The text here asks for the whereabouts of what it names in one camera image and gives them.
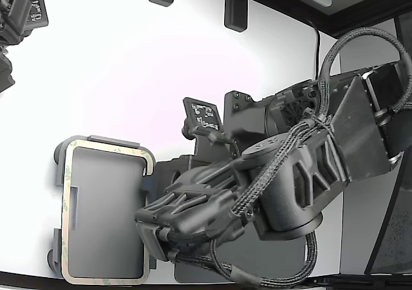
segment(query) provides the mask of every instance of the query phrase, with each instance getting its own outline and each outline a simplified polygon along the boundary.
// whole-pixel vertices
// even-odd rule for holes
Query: cable bundle
[[[232,213],[235,216],[242,217],[252,208],[253,204],[263,191],[265,191],[271,184],[282,164],[288,158],[289,153],[307,139],[311,132],[318,128],[327,128],[328,131],[330,131],[327,124],[327,118],[330,102],[329,85],[332,64],[338,52],[340,52],[347,43],[361,36],[380,37],[390,42],[399,51],[400,56],[406,65],[407,89],[400,100],[395,105],[392,105],[389,110],[393,115],[396,115],[403,109],[412,109],[412,102],[408,102],[412,93],[412,60],[405,47],[396,39],[396,37],[377,28],[359,28],[347,33],[332,46],[322,64],[318,79],[321,101],[317,107],[315,116],[312,120],[302,120],[289,130],[286,140],[282,142],[276,155],[263,167],[262,171],[258,174],[252,184],[243,192],[232,207]],[[239,272],[239,269],[219,261],[216,254],[216,240],[212,240],[210,243],[211,258],[178,255],[176,261],[214,271],[233,282],[248,282],[260,287],[284,289],[299,285],[309,277],[314,270],[317,259],[317,243],[314,232],[306,236],[306,243],[308,248],[305,265],[298,274],[289,278],[260,278],[247,274],[246,272],[240,274],[243,279],[236,278],[234,272]]]

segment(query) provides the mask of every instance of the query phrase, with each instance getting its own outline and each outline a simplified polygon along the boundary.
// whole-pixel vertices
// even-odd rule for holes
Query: table
[[[0,271],[55,277],[46,254],[61,226],[53,161],[61,141],[96,134],[140,142],[158,161],[192,154],[180,132],[184,97],[223,115],[228,91],[259,100],[313,77],[310,27],[250,2],[253,24],[239,34],[210,1],[166,10],[148,0],[46,0],[50,25],[9,48],[16,85],[0,95]],[[323,35],[322,58],[333,42]],[[341,219],[338,197],[317,230],[315,275],[339,272]],[[159,263],[148,282],[175,283],[173,265]]]

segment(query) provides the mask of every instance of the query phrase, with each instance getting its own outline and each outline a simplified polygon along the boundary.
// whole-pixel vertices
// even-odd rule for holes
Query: metal frame
[[[170,6],[174,0],[150,0]],[[311,21],[323,33],[339,38],[361,26],[372,26],[412,11],[412,0],[365,0],[332,15],[326,15],[300,0],[253,0],[302,23]],[[248,0],[225,0],[225,26],[247,29]]]
[[[141,149],[133,149],[110,145],[105,143],[74,140],[66,150],[66,159],[64,164],[64,185],[62,199],[62,253],[61,253],[61,272],[64,279],[75,285],[140,285],[143,284],[149,277],[149,253],[146,247],[144,248],[144,272],[139,279],[102,279],[102,278],[76,278],[70,275],[68,266],[68,250],[69,250],[69,228],[70,228],[70,191],[71,191],[71,169],[73,163],[73,152],[76,148],[83,147],[93,150],[101,150],[103,152],[111,152],[129,156],[141,157],[146,160],[145,175],[150,176],[153,173],[154,161],[152,156]]]

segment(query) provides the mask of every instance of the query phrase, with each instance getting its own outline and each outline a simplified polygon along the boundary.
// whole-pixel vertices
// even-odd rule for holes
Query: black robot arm
[[[20,44],[34,29],[47,25],[44,0],[0,0],[0,93],[15,84],[6,47]]]
[[[330,77],[339,50],[362,35],[392,43],[404,64]],[[168,172],[161,171],[168,162],[156,166],[165,195],[135,214],[144,244],[159,260],[199,266],[233,282],[299,285],[315,266],[314,230],[322,210],[349,183],[391,171],[412,144],[410,134],[398,127],[411,120],[411,111],[402,112],[410,108],[411,91],[412,62],[403,46],[384,31],[362,28],[330,50],[318,81],[296,84],[260,102],[228,93],[224,124],[216,106],[186,98],[183,135],[196,139],[196,152],[170,161]],[[236,240],[249,222],[261,240],[306,236],[301,272],[261,278],[220,262],[216,248]]]

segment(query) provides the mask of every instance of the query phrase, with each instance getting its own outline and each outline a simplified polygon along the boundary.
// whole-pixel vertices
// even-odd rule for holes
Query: black braided cable
[[[409,97],[412,93],[412,60],[411,57],[407,54],[405,47],[402,43],[392,34],[380,30],[378,28],[358,28],[356,30],[350,31],[343,37],[341,37],[329,50],[326,58],[322,64],[321,74],[318,80],[319,90],[321,92],[321,103],[319,104],[317,110],[317,116],[321,121],[324,121],[328,115],[329,110],[329,102],[330,102],[330,94],[329,94],[329,85],[330,85],[330,71],[332,68],[332,64],[338,54],[342,50],[342,48],[358,37],[362,36],[376,36],[380,37],[390,44],[392,44],[400,53],[402,60],[405,63],[406,70],[407,70],[407,89],[402,95],[402,97],[398,100],[395,105],[390,107],[395,114],[401,111],[404,108],[405,103],[409,100]]]
[[[288,137],[282,142],[275,156],[263,167],[253,183],[235,202],[232,207],[232,213],[235,216],[241,217],[255,203],[267,186],[271,184],[289,153],[298,146],[302,137],[310,132],[311,128],[307,121],[301,121],[290,129]]]
[[[317,243],[315,233],[308,234],[306,236],[307,243],[307,257],[305,264],[300,272],[294,276],[287,278],[260,278],[260,284],[256,284],[259,287],[287,289],[301,284],[308,278],[314,271],[317,259]],[[216,271],[229,281],[230,279],[230,264],[222,263],[218,259],[216,253],[216,241],[211,241],[211,260],[213,261]]]
[[[222,263],[219,261],[218,254],[216,251],[217,242],[218,242],[217,240],[211,240],[211,245],[210,245],[211,259],[213,261],[214,267],[219,272],[219,274],[225,277],[227,280],[230,280],[229,272],[223,267]]]

